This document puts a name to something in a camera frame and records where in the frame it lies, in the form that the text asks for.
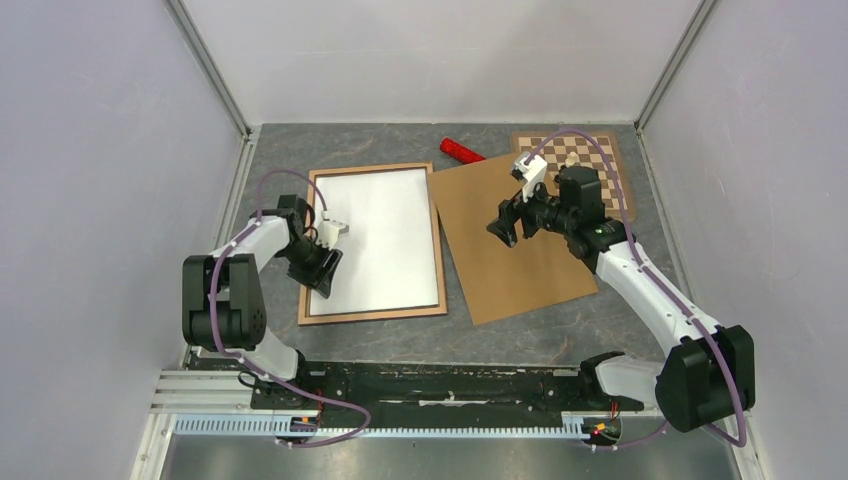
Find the brown frame backing board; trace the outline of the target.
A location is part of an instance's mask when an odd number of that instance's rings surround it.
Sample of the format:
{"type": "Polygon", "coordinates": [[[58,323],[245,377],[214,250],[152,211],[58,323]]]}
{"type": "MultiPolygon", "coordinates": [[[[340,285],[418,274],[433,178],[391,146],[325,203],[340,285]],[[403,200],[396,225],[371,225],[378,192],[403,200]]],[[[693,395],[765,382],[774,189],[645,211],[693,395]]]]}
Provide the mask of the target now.
{"type": "Polygon", "coordinates": [[[572,256],[562,236],[541,230],[509,247],[486,230],[500,202],[520,191],[521,183],[510,174],[517,157],[492,157],[428,178],[476,326],[598,292],[593,274],[572,256]]]}

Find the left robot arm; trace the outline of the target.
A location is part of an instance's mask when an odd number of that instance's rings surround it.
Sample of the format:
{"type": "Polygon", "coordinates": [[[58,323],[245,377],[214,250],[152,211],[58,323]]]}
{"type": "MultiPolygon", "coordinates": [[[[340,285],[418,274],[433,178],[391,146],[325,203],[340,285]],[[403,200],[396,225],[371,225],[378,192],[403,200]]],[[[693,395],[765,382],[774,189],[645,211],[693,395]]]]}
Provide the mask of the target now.
{"type": "Polygon", "coordinates": [[[185,342],[234,360],[291,408],[307,405],[314,393],[304,356],[268,328],[260,273],[268,263],[287,261],[290,279],[328,298],[343,258],[335,244],[348,230],[326,213],[316,213],[296,194],[280,196],[273,209],[259,210],[224,246],[187,257],[182,266],[185,342]]]}

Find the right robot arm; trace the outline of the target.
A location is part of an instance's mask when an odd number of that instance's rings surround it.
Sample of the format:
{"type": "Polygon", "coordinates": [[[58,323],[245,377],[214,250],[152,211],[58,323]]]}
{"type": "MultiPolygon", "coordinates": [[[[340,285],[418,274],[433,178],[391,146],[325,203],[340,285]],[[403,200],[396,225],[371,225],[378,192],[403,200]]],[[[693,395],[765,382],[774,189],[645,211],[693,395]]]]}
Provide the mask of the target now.
{"type": "Polygon", "coordinates": [[[715,429],[732,418],[736,445],[746,440],[745,413],[755,404],[754,342],[740,325],[725,327],[697,308],[650,262],[629,225],[605,212],[599,173],[589,167],[560,169],[552,195],[544,166],[517,161],[511,169],[521,188],[498,206],[487,227],[509,247],[538,231],[562,236],[570,253],[625,300],[660,345],[661,362],[610,352],[580,365],[577,392],[591,408],[625,397],[659,408],[680,432],[715,429]]]}

